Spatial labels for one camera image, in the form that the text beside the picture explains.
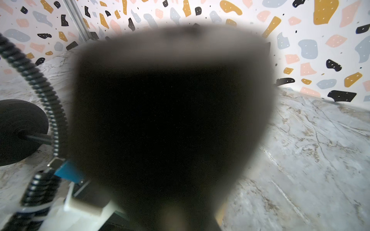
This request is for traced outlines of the wooden plank block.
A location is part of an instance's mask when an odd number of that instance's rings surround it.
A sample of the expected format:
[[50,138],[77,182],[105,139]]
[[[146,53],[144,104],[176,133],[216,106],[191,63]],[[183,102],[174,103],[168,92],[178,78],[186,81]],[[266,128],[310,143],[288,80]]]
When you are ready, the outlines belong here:
[[227,202],[223,202],[222,205],[217,210],[217,212],[215,213],[215,219],[219,227],[222,227],[226,207],[227,207]]

